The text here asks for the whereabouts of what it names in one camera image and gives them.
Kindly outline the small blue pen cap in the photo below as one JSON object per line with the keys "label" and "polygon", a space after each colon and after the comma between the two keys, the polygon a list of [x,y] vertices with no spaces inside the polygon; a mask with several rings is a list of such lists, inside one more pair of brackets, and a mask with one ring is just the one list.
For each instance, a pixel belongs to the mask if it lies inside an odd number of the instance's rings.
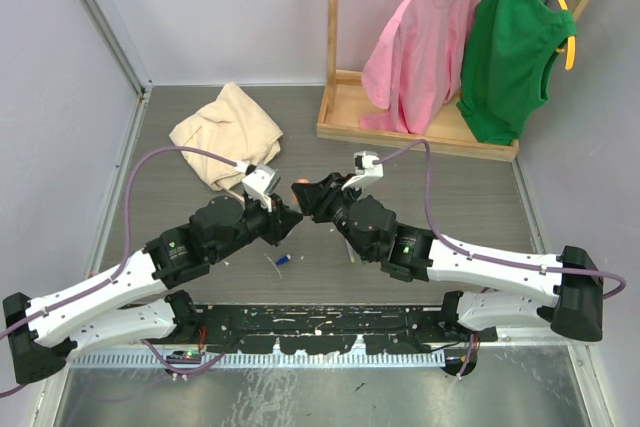
{"label": "small blue pen cap", "polygon": [[281,265],[284,265],[284,264],[288,263],[290,260],[291,260],[291,256],[290,255],[285,255],[285,256],[279,258],[278,260],[276,260],[274,265],[275,266],[281,266]]}

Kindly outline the white marker lime end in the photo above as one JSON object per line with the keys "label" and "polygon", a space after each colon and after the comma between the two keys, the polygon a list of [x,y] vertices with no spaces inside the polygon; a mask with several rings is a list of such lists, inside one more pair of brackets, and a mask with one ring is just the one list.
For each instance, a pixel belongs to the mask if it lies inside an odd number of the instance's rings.
{"label": "white marker lime end", "polygon": [[353,249],[353,247],[351,246],[351,244],[348,241],[345,240],[345,243],[346,243],[346,248],[347,248],[349,260],[350,260],[351,264],[355,264],[356,263],[355,250]]}

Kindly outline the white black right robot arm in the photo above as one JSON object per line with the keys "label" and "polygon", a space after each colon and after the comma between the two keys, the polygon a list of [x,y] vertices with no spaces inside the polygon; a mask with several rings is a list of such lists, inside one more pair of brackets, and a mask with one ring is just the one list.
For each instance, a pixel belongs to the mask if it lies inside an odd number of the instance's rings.
{"label": "white black right robot arm", "polygon": [[603,274],[582,248],[567,246],[558,256],[522,254],[439,236],[399,222],[394,211],[337,173],[296,182],[292,191],[303,215],[333,224],[363,260],[390,277],[485,288],[483,294],[446,294],[438,326],[449,340],[498,326],[548,326],[583,342],[603,337]]}

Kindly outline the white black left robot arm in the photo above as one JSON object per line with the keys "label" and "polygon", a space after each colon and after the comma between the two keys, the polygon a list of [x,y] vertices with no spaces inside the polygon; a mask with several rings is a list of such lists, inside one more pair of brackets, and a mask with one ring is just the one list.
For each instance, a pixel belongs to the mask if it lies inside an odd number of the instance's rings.
{"label": "white black left robot arm", "polygon": [[18,385],[46,379],[101,346],[137,340],[194,340],[200,319],[177,286],[208,274],[211,266],[261,238],[278,245],[303,219],[278,195],[270,208],[220,196],[188,223],[113,267],[44,297],[17,292],[2,302]]}

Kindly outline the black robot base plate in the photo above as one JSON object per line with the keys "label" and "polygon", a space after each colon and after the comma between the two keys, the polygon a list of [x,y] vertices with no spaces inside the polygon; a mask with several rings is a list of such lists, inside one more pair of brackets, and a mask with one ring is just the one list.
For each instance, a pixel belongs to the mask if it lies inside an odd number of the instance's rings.
{"label": "black robot base plate", "polygon": [[470,330],[424,306],[199,305],[161,341],[203,343],[209,352],[319,355],[347,353],[362,340],[376,355],[427,354],[470,339]]}

